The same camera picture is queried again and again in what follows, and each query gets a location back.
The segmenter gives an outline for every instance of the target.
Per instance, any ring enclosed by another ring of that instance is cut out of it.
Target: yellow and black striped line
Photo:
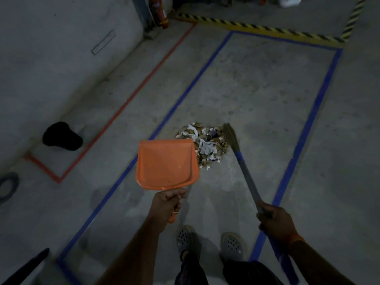
[[[344,28],[342,35],[340,36],[340,38],[343,39],[345,42],[347,42],[347,40],[351,36],[352,31],[354,30],[355,24],[359,19],[360,13],[363,11],[363,7],[365,3],[366,3],[366,0],[358,0],[358,2],[356,3],[354,10],[352,11],[351,16],[349,17],[347,25]]]
[[[263,34],[263,35],[270,35],[270,36],[275,36],[279,38],[292,39],[296,41],[303,41],[303,42],[309,42],[309,43],[315,43],[315,44],[323,43],[323,44],[328,44],[334,47],[343,47],[345,43],[345,40],[342,38],[330,37],[330,36],[321,35],[321,34],[297,32],[297,31],[288,30],[288,29],[280,29],[280,28],[275,28],[275,27],[227,21],[227,20],[195,16],[195,15],[183,14],[183,13],[178,13],[177,17],[178,19],[192,21],[192,22],[214,23],[214,24],[221,25],[235,31],[244,31],[244,32],[257,33],[257,34]]]

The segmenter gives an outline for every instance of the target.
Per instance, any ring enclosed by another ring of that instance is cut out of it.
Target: hand
[[[298,236],[296,226],[292,217],[281,207],[269,205],[264,202],[257,202],[257,205],[263,207],[272,214],[272,219],[265,217],[264,214],[257,213],[257,218],[261,222],[259,229],[265,235],[268,235],[278,241],[283,246],[288,247],[293,236]]]
[[[170,216],[181,208],[181,198],[186,198],[187,189],[179,188],[156,193],[146,220],[161,233],[165,230]]]

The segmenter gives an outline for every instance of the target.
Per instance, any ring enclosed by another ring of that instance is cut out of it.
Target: broom handle
[[[241,154],[240,151],[234,152],[234,153],[235,153],[236,159],[240,165],[241,171],[243,172],[245,181],[247,182],[249,191],[251,192],[251,195],[254,199],[255,204],[256,204],[256,201],[263,201],[261,199],[261,196],[260,196],[258,190],[257,190],[257,187],[254,183],[254,180],[252,179],[252,176],[251,176],[251,174],[247,168],[247,165],[245,164],[243,155]],[[259,213],[265,214],[267,216],[267,218],[272,219],[272,215],[270,212],[267,212],[264,208],[258,206],[257,204],[256,204],[256,208],[257,208],[257,211]],[[269,239],[269,242],[272,246],[273,252],[276,255],[278,262],[280,263],[286,277],[288,278],[289,283],[291,285],[297,285],[299,283],[299,279],[297,277],[296,272],[294,271],[290,257],[281,250],[281,248],[280,248],[280,246],[276,240],[274,240],[271,237],[268,237],[268,239]]]

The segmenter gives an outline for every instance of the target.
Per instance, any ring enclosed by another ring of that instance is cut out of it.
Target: fire extinguisher
[[[166,15],[164,5],[161,0],[149,0],[150,11],[157,24],[166,29],[169,26],[168,16]]]

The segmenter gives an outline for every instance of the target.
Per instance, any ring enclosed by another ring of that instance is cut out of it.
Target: broom
[[[236,138],[236,134],[230,123],[223,124],[223,135],[227,141],[227,143],[231,146],[232,151],[234,152],[236,159],[240,165],[241,171],[243,172],[245,181],[247,182],[249,191],[251,192],[251,195],[254,199],[257,212],[260,214],[264,214],[267,218],[272,219],[272,214],[268,211],[266,211],[263,207],[257,205],[258,201],[263,201],[261,199],[261,196],[257,190],[257,187],[252,179],[251,174],[249,173],[249,170],[247,168],[247,165],[245,164],[244,158],[242,153],[240,152],[239,142]],[[297,285],[299,283],[299,279],[297,277],[296,272],[294,271],[294,268],[292,266],[292,262],[290,261],[290,257],[285,254],[279,244],[273,240],[271,237],[268,236],[269,242],[271,243],[272,249],[274,254],[276,255],[277,260],[279,261],[286,277],[288,278],[288,281],[291,285]]]

